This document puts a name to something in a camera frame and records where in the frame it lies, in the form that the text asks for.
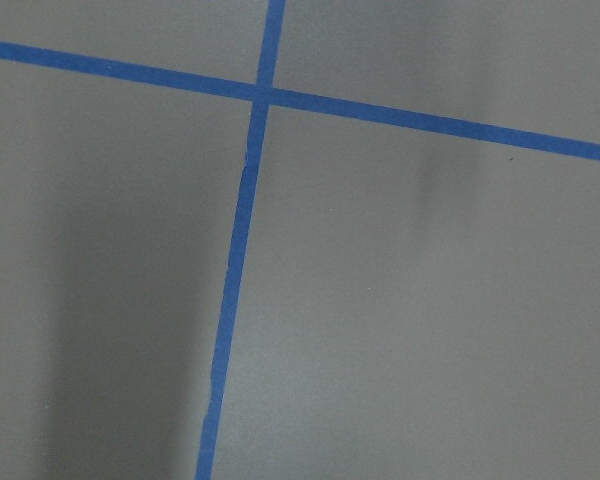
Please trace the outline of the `blue tape line near horizontal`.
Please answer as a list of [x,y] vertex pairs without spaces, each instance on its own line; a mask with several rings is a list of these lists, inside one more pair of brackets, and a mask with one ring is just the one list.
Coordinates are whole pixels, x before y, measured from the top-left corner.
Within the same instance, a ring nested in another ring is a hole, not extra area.
[[0,41],[0,60],[600,161],[600,144]]

